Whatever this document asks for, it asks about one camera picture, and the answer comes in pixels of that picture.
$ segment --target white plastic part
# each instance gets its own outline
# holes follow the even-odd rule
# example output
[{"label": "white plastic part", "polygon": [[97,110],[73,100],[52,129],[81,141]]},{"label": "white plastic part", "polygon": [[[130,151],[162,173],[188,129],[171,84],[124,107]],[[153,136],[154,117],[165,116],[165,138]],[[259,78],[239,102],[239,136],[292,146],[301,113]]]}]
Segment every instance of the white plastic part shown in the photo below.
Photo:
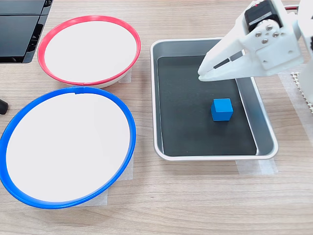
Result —
[{"label": "white plastic part", "polygon": [[298,24],[307,50],[312,57],[304,70],[299,74],[298,80],[305,98],[310,103],[313,103],[313,50],[311,48],[313,38],[313,1],[302,0],[299,5],[298,15]]},{"label": "white plastic part", "polygon": [[115,175],[129,144],[128,121],[112,100],[62,94],[37,105],[16,126],[7,147],[7,169],[16,187],[31,197],[74,200]]},{"label": "white plastic part", "polygon": [[[200,81],[270,76],[303,63],[294,14],[286,12],[281,0],[272,2],[283,27],[279,28],[273,20],[264,20],[249,33],[243,12],[233,29],[206,54],[198,71]],[[272,30],[267,30],[268,25],[272,25]],[[245,50],[244,56],[214,68],[241,50]]]}]

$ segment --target wood grain surface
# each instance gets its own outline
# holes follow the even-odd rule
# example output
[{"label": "wood grain surface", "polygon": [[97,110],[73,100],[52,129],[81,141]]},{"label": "wood grain surface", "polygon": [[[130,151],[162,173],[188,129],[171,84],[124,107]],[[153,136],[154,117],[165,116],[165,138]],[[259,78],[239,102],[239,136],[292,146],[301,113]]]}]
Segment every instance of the wood grain surface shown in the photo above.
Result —
[{"label": "wood grain surface", "polygon": [[[168,163],[153,149],[151,44],[224,36],[249,2],[55,1],[43,36],[63,21],[93,14],[125,20],[141,37],[132,82],[106,88],[135,118],[134,179],[114,183],[107,206],[54,211],[24,205],[0,184],[0,235],[313,235],[313,149],[278,76],[256,79],[279,141],[277,174],[240,175],[235,162]],[[0,131],[27,103],[62,87],[36,56],[30,64],[0,65],[0,98],[10,105]]]}]

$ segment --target screw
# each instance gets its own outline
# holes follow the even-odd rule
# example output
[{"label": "screw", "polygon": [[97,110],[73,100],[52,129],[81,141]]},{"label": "screw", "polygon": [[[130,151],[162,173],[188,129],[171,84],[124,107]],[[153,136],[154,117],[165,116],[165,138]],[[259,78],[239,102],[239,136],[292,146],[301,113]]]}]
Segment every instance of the screw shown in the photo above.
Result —
[{"label": "screw", "polygon": [[273,26],[271,24],[269,24],[268,26],[266,26],[266,30],[267,31],[271,31],[273,29]]},{"label": "screw", "polygon": [[274,37],[274,38],[277,38],[278,36],[279,36],[279,32],[274,32],[274,33],[273,33],[273,37]]}]

